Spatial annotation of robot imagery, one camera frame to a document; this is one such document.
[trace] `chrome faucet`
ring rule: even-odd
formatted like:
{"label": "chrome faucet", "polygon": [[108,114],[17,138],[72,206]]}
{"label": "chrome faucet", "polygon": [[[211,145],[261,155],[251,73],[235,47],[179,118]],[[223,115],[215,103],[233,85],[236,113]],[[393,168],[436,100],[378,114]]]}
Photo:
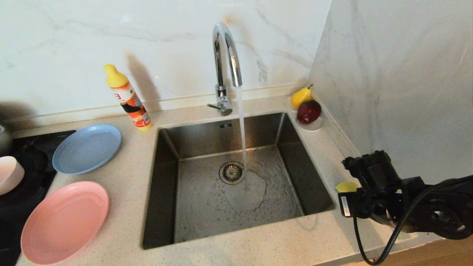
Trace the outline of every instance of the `chrome faucet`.
{"label": "chrome faucet", "polygon": [[217,71],[217,85],[215,92],[217,94],[217,105],[208,104],[208,107],[218,109],[222,116],[232,113],[232,107],[227,95],[227,86],[223,81],[222,73],[222,55],[220,52],[220,39],[224,41],[227,49],[228,61],[232,72],[232,81],[234,87],[241,86],[240,62],[238,61],[237,48],[233,41],[232,34],[228,27],[223,23],[217,23],[213,27],[213,55],[215,56],[215,70]]}

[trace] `dish soap bottle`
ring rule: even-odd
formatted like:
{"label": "dish soap bottle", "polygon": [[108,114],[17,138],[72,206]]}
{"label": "dish soap bottle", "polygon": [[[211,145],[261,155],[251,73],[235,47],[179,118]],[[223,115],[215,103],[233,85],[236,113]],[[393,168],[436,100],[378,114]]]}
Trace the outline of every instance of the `dish soap bottle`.
{"label": "dish soap bottle", "polygon": [[112,64],[106,64],[104,69],[107,73],[108,86],[112,89],[136,128],[141,131],[150,129],[153,126],[151,118],[141,103],[140,98],[138,98],[133,86],[131,86],[128,81],[128,78],[123,73],[120,73]]}

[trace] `speckled countertop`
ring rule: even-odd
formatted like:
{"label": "speckled countertop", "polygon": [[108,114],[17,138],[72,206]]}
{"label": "speckled countertop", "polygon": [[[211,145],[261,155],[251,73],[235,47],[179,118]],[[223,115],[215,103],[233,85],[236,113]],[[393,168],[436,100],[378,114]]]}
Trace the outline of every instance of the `speckled countertop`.
{"label": "speckled countertop", "polygon": [[[284,98],[244,101],[245,116],[286,112],[282,104]],[[347,154],[353,150],[350,142],[343,139],[336,124],[326,116],[324,127],[317,132],[296,128],[336,209],[160,248],[141,248],[159,128],[237,118],[237,104],[233,106],[234,115],[225,118],[206,106],[153,112],[154,126],[144,133],[136,130],[125,115],[14,132],[15,137],[24,137],[78,130],[92,124],[112,124],[123,135],[120,151],[101,168],[82,175],[56,175],[49,193],[70,183],[88,180],[100,183],[110,197],[109,215],[97,236],[85,249],[58,265],[310,266],[361,260],[352,220],[340,214],[334,189],[342,181],[354,180],[340,162],[345,156],[356,154]],[[359,226],[365,249],[378,254],[392,230],[371,220],[360,220]],[[440,237],[433,234],[402,234],[394,249],[411,248],[437,239]],[[31,263],[21,255],[17,265]]]}

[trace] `red apple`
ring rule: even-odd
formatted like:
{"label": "red apple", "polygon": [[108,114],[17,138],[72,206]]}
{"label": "red apple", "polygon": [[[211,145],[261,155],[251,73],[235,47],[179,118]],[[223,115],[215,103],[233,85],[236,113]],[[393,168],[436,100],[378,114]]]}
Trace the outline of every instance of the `red apple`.
{"label": "red apple", "polygon": [[314,100],[303,102],[297,110],[297,119],[301,124],[309,124],[315,121],[322,113],[322,107]]}

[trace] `pink plate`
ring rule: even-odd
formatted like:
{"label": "pink plate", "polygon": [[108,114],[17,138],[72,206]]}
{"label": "pink plate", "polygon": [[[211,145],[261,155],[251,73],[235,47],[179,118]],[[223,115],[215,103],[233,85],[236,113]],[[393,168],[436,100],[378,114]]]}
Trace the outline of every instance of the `pink plate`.
{"label": "pink plate", "polygon": [[31,213],[21,234],[21,250],[39,265],[61,262],[94,238],[107,212],[108,195],[101,185],[83,181],[62,187]]}

